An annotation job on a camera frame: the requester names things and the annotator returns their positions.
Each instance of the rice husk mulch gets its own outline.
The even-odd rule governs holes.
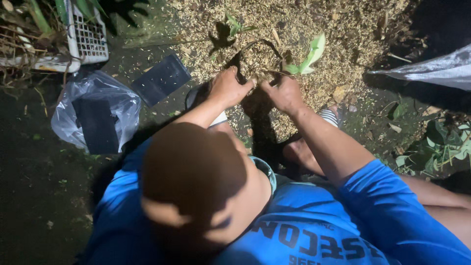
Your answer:
[[[168,3],[176,9],[181,22],[179,35],[185,41],[208,38],[208,32],[217,36],[215,24],[227,23],[226,12],[243,26],[259,28],[237,34],[233,47],[217,50],[211,55],[214,48],[211,41],[176,46],[179,55],[187,57],[186,66],[192,69],[193,79],[199,82],[211,79],[240,48],[258,39],[273,42],[281,54],[291,51],[293,63],[300,65],[309,52],[310,42],[324,31],[325,51],[311,65],[315,71],[295,76],[305,102],[314,110],[333,103],[332,94],[340,86],[344,101],[353,94],[361,97],[365,88],[362,80],[365,68],[372,66],[389,47],[381,36],[378,37],[381,19],[387,14],[389,21],[406,20],[403,13],[408,4],[409,0],[174,0]],[[273,29],[281,45],[275,41]],[[279,59],[268,46],[257,43],[245,53],[241,72],[247,78],[269,78],[267,70],[278,71]],[[274,109],[271,116],[278,140],[296,132],[285,114]]]

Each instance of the blue long-sleeve shirt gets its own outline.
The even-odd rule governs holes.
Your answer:
[[[83,263],[171,264],[140,207],[138,176],[148,144],[126,157],[106,189]],[[296,183],[278,188],[267,211],[214,263],[471,264],[471,251],[375,160],[338,194]]]

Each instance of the white plastic crate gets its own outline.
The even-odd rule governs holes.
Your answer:
[[[106,44],[106,28],[105,23],[101,20],[100,12],[93,8],[97,23],[85,23],[82,13],[76,4],[72,4],[70,0],[64,0],[67,15],[69,17],[69,26],[67,30],[67,42],[69,44],[69,52],[75,58],[72,58],[72,64],[69,66],[68,72],[77,72],[80,65],[99,63],[108,60],[108,46]],[[21,64],[23,57],[12,59],[0,58],[0,65],[14,66]],[[38,58],[33,68],[38,70],[48,70],[56,72],[65,72],[70,58],[65,55],[57,55],[55,57],[45,56]]]

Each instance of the plastic sheet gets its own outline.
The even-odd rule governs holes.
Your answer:
[[[448,55],[421,63],[369,73],[385,74],[402,80],[422,81],[470,91],[471,44]]]

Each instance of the clear plastic bag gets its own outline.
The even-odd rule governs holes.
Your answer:
[[[371,71],[394,78],[471,90],[471,44],[448,55],[387,71]]]
[[[141,99],[139,96],[102,71],[79,72],[67,82],[62,99],[51,120],[52,130],[64,141],[85,148],[82,127],[78,127],[72,101],[78,99],[105,99],[110,104],[111,114],[117,117],[115,123],[119,141],[118,152],[129,141],[139,125]]]

